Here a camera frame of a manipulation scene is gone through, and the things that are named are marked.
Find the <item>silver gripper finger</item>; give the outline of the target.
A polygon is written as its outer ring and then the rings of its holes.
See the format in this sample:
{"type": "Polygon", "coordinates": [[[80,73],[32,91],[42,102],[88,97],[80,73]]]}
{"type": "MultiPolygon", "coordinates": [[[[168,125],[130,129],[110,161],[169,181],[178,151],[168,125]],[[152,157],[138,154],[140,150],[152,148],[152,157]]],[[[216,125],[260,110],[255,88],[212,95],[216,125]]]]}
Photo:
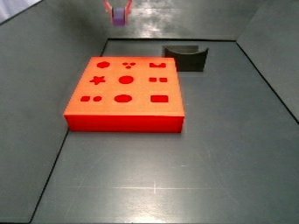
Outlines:
{"type": "Polygon", "coordinates": [[[133,0],[126,0],[126,4],[125,4],[125,23],[126,23],[126,20],[128,20],[128,15],[130,13],[130,7],[132,7],[132,3],[133,3],[133,0]]]}
{"type": "Polygon", "coordinates": [[[108,0],[102,0],[102,4],[104,4],[105,12],[109,15],[109,20],[112,21],[112,16],[113,16],[112,6],[110,6],[108,0]]]}

